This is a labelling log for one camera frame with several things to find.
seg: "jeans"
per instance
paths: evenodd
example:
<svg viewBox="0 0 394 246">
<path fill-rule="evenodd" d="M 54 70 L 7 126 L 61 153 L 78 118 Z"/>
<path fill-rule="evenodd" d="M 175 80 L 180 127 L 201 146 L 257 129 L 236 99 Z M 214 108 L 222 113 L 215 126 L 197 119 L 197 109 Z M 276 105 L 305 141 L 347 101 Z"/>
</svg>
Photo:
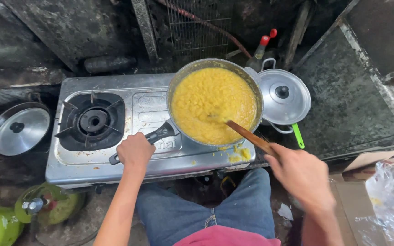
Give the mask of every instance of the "jeans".
<svg viewBox="0 0 394 246">
<path fill-rule="evenodd" d="M 150 246 L 172 246 L 212 225 L 275 238 L 270 208 L 270 179 L 262 168 L 250 170 L 234 192 L 216 208 L 186 201 L 157 186 L 143 184 L 136 200 Z"/>
</svg>

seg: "gas stove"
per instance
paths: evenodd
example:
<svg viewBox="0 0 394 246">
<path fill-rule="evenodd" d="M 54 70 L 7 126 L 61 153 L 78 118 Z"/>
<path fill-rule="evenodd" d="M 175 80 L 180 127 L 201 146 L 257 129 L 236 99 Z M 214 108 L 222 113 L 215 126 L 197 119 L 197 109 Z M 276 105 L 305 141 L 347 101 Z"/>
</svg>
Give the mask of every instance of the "gas stove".
<svg viewBox="0 0 394 246">
<path fill-rule="evenodd" d="M 68 78 L 62 82 L 47 162 L 46 180 L 65 189 L 117 183 L 123 165 L 109 157 L 130 134 L 147 134 L 169 119 L 166 92 L 174 74 Z M 181 134 L 154 144 L 145 179 L 207 172 L 255 160 L 229 162 L 233 148 L 218 150 Z"/>
</svg>

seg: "aluminum lid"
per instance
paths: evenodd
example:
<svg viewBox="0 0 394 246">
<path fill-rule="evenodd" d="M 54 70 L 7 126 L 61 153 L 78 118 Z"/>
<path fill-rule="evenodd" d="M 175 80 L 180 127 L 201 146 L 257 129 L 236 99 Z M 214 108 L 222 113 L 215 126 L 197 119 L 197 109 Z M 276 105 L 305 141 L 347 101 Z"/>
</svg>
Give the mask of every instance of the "aluminum lid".
<svg viewBox="0 0 394 246">
<path fill-rule="evenodd" d="M 14 156 L 29 151 L 45 136 L 50 115 L 45 109 L 29 108 L 15 113 L 0 128 L 0 154 Z"/>
<path fill-rule="evenodd" d="M 265 70 L 258 75 L 264 98 L 263 119 L 278 125 L 304 119 L 311 108 L 311 96 L 302 80 L 281 69 Z"/>
</svg>

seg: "black pan handle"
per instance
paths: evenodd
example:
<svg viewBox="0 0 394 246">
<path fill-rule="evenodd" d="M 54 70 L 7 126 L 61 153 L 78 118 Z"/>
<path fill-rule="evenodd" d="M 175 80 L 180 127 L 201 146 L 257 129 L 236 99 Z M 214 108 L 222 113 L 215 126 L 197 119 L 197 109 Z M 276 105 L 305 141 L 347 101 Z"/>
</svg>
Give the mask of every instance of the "black pan handle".
<svg viewBox="0 0 394 246">
<path fill-rule="evenodd" d="M 155 131 L 152 131 L 148 134 L 145 135 L 145 138 L 148 140 L 150 144 L 154 144 L 155 142 L 161 140 L 162 138 L 166 137 L 173 137 L 178 135 L 179 132 L 175 130 L 175 128 L 170 124 L 170 122 L 165 121 L 161 127 L 156 129 Z M 115 153 L 109 158 L 109 162 L 112 165 L 116 165 L 120 163 L 118 159 L 118 154 Z"/>
</svg>

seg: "metal grill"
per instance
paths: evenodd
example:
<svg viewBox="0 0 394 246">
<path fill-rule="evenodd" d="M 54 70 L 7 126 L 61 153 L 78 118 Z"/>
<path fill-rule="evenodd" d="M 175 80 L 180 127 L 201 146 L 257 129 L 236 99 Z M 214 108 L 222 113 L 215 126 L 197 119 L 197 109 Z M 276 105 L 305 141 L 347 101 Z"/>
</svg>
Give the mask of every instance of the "metal grill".
<svg viewBox="0 0 394 246">
<path fill-rule="evenodd" d="M 223 58 L 228 38 L 221 32 L 201 24 L 210 23 L 229 32 L 233 0 L 166 0 L 173 43 L 173 59 L 183 66 L 203 58 Z M 185 10 L 196 18 L 185 17 L 177 10 Z"/>
</svg>

